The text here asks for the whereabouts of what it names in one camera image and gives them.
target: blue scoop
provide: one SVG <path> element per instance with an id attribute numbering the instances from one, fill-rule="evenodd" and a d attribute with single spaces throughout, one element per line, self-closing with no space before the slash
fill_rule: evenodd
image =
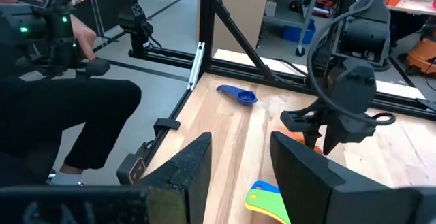
<path id="1" fill-rule="evenodd" d="M 257 182 L 255 182 L 253 184 L 253 186 L 251 187 L 251 189 L 259 189 L 259 190 L 264 190 L 264 191 L 270 191 L 273 193 L 280 193 L 280 189 L 274 185 L 271 185 L 267 182 L 258 180 Z"/>
<path id="2" fill-rule="evenodd" d="M 224 93 L 233 96 L 234 98 L 236 98 L 236 100 L 238 100 L 240 104 L 244 106 L 250 106 L 251 104 L 258 101 L 253 91 L 246 91 L 230 85 L 218 86 L 217 91 L 223 91 Z"/>

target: black clamp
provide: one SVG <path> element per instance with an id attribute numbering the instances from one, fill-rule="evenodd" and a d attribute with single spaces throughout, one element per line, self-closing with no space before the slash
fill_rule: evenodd
<path id="1" fill-rule="evenodd" d="M 427 109 L 436 112 L 436 102 L 420 98 L 416 98 L 416 101 L 424 105 Z"/>
<path id="2" fill-rule="evenodd" d="M 155 125 L 153 125 L 156 136 L 162 129 L 177 130 L 179 127 L 180 122 L 169 118 L 159 118 Z M 135 154 L 129 153 L 126 156 L 116 171 L 116 176 L 122 185 L 133 185 L 142 178 L 151 160 L 151 152 L 154 145 L 154 140 L 144 142 Z"/>
<path id="3" fill-rule="evenodd" d="M 162 129 L 178 130 L 179 127 L 180 127 L 180 122 L 169 118 L 158 118 L 156 120 L 155 125 L 153 125 L 153 129 L 155 130 L 156 136 Z"/>

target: person's hand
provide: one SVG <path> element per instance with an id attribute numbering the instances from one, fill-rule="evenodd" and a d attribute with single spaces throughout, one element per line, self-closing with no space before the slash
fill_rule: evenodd
<path id="1" fill-rule="evenodd" d="M 97 34 L 73 15 L 71 15 L 71 24 L 73 26 L 74 37 L 79 42 L 84 55 L 88 60 L 92 61 L 95 59 L 93 45 Z"/>

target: table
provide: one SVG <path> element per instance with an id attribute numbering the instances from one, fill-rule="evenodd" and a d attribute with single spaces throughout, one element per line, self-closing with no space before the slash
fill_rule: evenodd
<path id="1" fill-rule="evenodd" d="M 217 50 L 215 53 L 214 58 L 231 61 L 235 63 L 240 63 L 244 65 L 250 65 L 254 67 L 253 62 L 251 59 L 246 55 L 242 53 L 236 53 L 228 50 Z M 295 71 L 291 66 L 289 66 L 286 63 L 283 63 L 281 61 L 276 61 L 272 59 L 262 58 L 263 62 L 269 66 L 269 68 L 273 71 L 280 71 L 285 74 L 294 74 L 302 76 L 299 72 Z M 304 65 L 298 65 L 294 64 L 298 69 L 301 69 L 302 71 L 307 72 L 307 68 Z M 421 98 L 425 99 L 424 95 L 416 88 L 408 87 L 408 86 L 401 86 L 398 84 L 391 84 L 389 82 L 382 82 L 377 81 L 377 91 L 382 93 L 387 93 L 391 95 L 398 95 L 408 98 Z"/>
<path id="2" fill-rule="evenodd" d="M 215 90 L 221 84 L 250 89 L 259 101 L 252 108 L 242 107 Z M 394 85 L 409 91 L 409 87 Z M 280 113 L 303 108 L 315 99 L 302 93 L 204 74 L 177 118 L 181 122 L 179 130 L 168 133 L 146 174 L 202 132 L 209 131 L 213 158 L 204 223 L 277 224 L 266 215 L 247 210 L 245 195 L 256 180 L 277 183 L 269 155 L 269 139 L 271 131 L 283 126 Z M 322 146 L 323 141 L 324 138 L 320 138 L 317 145 Z M 378 127 L 375 135 L 361 144 L 339 145 L 328 157 L 391 187 L 436 185 L 435 141 L 434 122 L 398 115 L 395 124 Z"/>
<path id="3" fill-rule="evenodd" d="M 410 14 L 424 14 L 436 16 L 436 9 L 432 6 L 433 0 L 401 0 L 396 6 L 387 5 L 389 10 L 407 12 Z"/>

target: shelf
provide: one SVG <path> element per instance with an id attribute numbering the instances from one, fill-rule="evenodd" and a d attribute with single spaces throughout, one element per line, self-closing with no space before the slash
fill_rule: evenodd
<path id="1" fill-rule="evenodd" d="M 291 0 L 277 0 L 274 16 L 264 16 L 264 22 L 281 25 L 304 27 L 305 19 L 301 13 L 289 10 Z"/>

